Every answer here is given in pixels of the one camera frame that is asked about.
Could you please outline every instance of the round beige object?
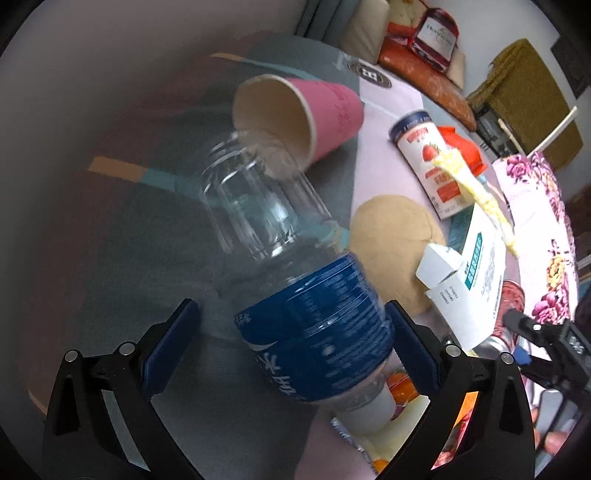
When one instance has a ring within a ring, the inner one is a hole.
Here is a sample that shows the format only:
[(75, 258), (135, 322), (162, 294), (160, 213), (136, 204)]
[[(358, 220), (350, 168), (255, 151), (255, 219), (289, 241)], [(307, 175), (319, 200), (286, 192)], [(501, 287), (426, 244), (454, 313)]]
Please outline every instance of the round beige object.
[(430, 307), (415, 276), (429, 243), (446, 241), (433, 215), (411, 199), (380, 195), (361, 205), (351, 220), (349, 249), (383, 301), (398, 300), (410, 315)]

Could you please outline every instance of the white bottle cap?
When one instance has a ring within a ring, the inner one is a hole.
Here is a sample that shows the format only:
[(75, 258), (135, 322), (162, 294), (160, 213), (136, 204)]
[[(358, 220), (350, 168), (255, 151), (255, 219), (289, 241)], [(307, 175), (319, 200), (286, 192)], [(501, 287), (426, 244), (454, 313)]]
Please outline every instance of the white bottle cap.
[(372, 401), (357, 410), (340, 412), (336, 417), (351, 433), (366, 435), (377, 432), (394, 416), (396, 402), (387, 385)]

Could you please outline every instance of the water bottle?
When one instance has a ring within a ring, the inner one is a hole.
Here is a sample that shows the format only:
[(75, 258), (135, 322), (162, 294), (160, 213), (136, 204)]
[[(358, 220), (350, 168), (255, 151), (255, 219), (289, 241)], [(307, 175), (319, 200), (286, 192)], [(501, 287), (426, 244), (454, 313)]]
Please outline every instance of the water bottle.
[(381, 375), (394, 332), (343, 230), (279, 141), (234, 132), (208, 156), (200, 196), (227, 253), (218, 290), (256, 361), (285, 395), (378, 430), (395, 410)]

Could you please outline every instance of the strawberry picture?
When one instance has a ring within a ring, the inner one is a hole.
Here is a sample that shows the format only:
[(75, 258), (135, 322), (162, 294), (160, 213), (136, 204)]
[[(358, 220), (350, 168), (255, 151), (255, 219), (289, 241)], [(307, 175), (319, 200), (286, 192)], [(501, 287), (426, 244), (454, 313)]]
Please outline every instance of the strawberry picture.
[(439, 155), (439, 149), (435, 145), (425, 145), (423, 147), (423, 160), (431, 161)]

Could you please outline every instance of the white box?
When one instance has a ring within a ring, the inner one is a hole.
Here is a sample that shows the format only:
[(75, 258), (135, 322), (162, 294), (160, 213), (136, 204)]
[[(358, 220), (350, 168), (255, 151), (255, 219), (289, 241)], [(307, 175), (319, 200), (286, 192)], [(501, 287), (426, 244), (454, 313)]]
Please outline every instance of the white box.
[(427, 245), (417, 269), (427, 297), (466, 351), (492, 334), (504, 274), (505, 244), (478, 205), (452, 217), (449, 247)]

